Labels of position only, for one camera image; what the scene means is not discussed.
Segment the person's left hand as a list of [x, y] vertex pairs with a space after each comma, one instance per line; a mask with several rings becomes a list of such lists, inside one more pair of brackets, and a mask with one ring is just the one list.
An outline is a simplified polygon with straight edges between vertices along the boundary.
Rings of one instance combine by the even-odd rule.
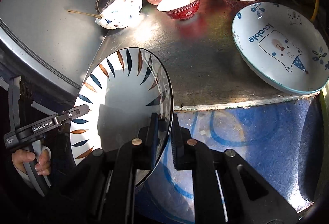
[[[24, 167], [24, 163], [30, 163], [37, 159], [35, 153], [29, 152], [27, 150], [17, 150], [16, 152], [12, 153], [11, 155], [12, 163], [15, 168], [27, 174], [26, 168]], [[48, 176], [51, 173], [50, 167], [50, 154], [47, 149], [43, 150], [40, 154], [37, 164], [35, 164], [34, 168], [37, 171], [38, 175]]]

